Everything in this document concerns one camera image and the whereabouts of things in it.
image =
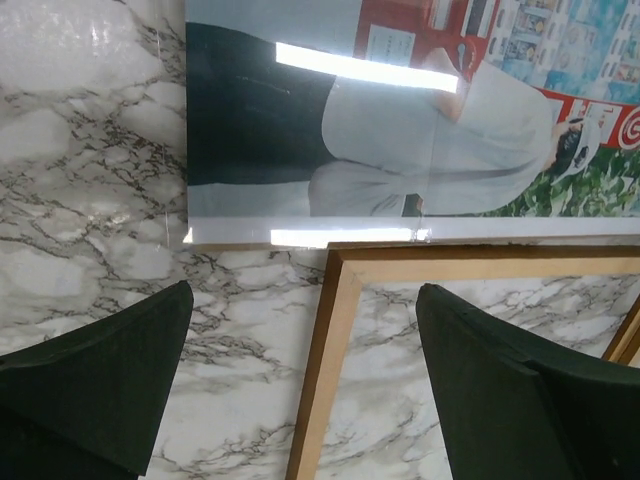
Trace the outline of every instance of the advertisement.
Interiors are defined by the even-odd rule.
[[[637,0],[189,0],[190,219],[640,216],[638,16]]]

